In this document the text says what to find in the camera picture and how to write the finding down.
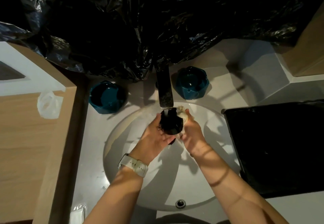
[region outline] watch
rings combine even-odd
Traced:
[[[126,167],[132,169],[136,174],[138,174],[141,177],[145,177],[146,172],[148,171],[148,166],[145,165],[143,162],[141,162],[140,160],[136,160],[130,156],[128,156],[128,153],[125,153],[125,155],[123,155],[123,157],[121,158],[119,164],[118,164],[118,168],[120,169],[120,167],[122,165],[125,165]]]

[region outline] faucet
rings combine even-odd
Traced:
[[[169,65],[157,66],[156,64],[154,67],[156,69],[160,107],[168,112],[169,109],[173,108]]]

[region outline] teal bowl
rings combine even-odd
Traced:
[[[186,100],[202,98],[209,85],[207,74],[204,70],[189,66],[180,70],[175,90]]]
[[[99,114],[113,114],[126,101],[125,90],[114,83],[103,81],[91,88],[89,103]]]

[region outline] white sink basin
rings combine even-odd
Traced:
[[[239,173],[239,165],[225,119],[218,113],[195,104],[175,102],[174,107],[184,106],[200,124],[206,141]],[[109,135],[103,154],[105,174],[111,182],[121,157],[132,150],[146,126],[161,112],[156,103],[140,109],[123,119]],[[185,209],[205,204],[214,194],[195,160],[184,145],[176,141],[168,145],[149,165],[137,204],[143,207],[176,211],[175,203],[183,199]]]

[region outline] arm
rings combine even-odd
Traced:
[[[161,114],[145,129],[129,156],[149,165],[175,137],[158,130]],[[143,184],[143,178],[132,169],[122,167],[106,192],[87,216],[84,224],[127,224]]]
[[[199,124],[193,120],[188,109],[186,113],[189,120],[181,139],[199,165],[231,224],[288,224],[207,144]]]

